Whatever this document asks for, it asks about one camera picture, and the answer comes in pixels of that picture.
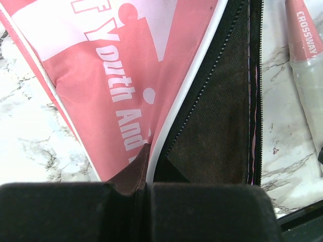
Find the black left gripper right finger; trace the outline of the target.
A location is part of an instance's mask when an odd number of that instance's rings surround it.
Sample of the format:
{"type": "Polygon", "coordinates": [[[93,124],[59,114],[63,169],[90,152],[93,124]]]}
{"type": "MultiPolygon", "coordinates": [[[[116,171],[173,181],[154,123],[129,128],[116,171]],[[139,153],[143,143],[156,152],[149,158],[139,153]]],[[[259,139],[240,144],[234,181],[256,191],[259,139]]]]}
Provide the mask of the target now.
{"type": "Polygon", "coordinates": [[[164,159],[150,191],[151,241],[283,240],[259,186],[192,184],[164,159]]]}

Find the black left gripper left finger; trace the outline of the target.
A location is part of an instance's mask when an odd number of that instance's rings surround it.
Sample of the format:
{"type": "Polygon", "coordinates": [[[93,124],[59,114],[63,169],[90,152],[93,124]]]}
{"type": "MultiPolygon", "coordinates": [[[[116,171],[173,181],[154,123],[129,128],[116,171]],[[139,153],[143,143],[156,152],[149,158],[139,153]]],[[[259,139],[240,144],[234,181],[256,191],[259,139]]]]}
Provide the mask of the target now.
{"type": "Polygon", "coordinates": [[[139,241],[150,145],[106,182],[1,186],[1,241],[139,241]]]}

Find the pink racket bag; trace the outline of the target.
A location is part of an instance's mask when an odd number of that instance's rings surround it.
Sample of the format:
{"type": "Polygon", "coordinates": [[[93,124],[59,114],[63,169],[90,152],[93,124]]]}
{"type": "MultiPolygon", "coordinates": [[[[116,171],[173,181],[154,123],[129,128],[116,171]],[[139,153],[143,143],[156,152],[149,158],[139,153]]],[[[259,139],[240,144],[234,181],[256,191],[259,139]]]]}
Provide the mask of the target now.
{"type": "Polygon", "coordinates": [[[100,180],[148,145],[148,183],[257,185],[261,10],[261,1],[1,1],[1,22],[100,180]]]}

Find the pink badminton racket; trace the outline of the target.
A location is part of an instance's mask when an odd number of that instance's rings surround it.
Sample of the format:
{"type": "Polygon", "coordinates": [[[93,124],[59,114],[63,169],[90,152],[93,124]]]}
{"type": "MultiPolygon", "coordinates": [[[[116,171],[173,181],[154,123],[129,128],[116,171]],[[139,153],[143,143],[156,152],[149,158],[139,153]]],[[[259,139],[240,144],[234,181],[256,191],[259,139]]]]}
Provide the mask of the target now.
{"type": "Polygon", "coordinates": [[[290,66],[317,154],[322,151],[322,40],[304,1],[285,1],[290,66]]]}

